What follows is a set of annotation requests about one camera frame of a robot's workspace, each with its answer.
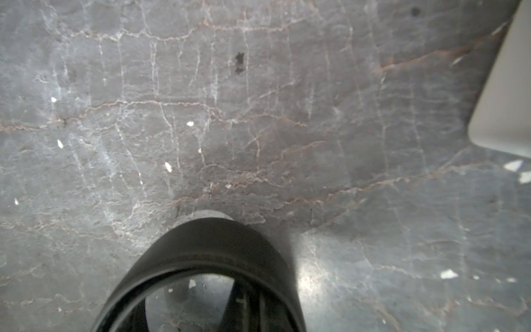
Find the curled black belt with buckle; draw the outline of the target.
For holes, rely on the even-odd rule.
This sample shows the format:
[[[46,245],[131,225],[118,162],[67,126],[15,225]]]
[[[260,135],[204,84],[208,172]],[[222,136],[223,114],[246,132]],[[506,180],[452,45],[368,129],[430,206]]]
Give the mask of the curled black belt with buckle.
[[[247,225],[210,217],[188,221],[155,241],[113,290],[92,331],[148,331],[148,297],[195,277],[227,278],[232,285],[228,297],[195,304],[185,315],[185,325],[200,317],[199,325],[218,331],[232,287],[245,286],[250,298],[249,331],[259,331],[261,292],[286,306],[290,331],[306,330],[295,272],[276,248]]]

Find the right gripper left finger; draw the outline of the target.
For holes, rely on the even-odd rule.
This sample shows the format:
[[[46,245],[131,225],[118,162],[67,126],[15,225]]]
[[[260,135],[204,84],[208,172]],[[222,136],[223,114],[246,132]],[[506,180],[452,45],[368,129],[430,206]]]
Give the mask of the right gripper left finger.
[[[233,286],[218,331],[249,332],[250,298],[245,286]]]

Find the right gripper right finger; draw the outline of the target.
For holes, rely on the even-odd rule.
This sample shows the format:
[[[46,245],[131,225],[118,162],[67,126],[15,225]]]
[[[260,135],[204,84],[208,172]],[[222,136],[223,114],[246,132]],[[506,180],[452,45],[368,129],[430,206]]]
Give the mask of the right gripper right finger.
[[[259,298],[259,331],[290,331],[289,312],[275,296],[261,292]]]

